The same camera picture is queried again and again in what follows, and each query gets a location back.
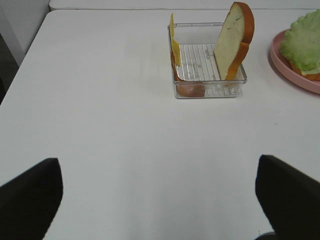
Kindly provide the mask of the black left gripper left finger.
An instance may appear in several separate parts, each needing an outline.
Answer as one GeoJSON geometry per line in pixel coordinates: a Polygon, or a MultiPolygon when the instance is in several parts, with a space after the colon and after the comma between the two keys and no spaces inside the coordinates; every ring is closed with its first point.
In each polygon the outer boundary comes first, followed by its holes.
{"type": "Polygon", "coordinates": [[[0,238],[42,240],[63,198],[59,160],[47,158],[0,187],[0,238]]]}

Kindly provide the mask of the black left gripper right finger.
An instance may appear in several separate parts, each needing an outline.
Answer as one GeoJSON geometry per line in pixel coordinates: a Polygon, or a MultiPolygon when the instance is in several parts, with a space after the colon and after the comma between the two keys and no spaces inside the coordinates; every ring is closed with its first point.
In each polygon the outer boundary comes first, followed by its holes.
{"type": "Polygon", "coordinates": [[[255,195],[278,240],[320,238],[320,183],[273,155],[261,155],[255,195]]]}

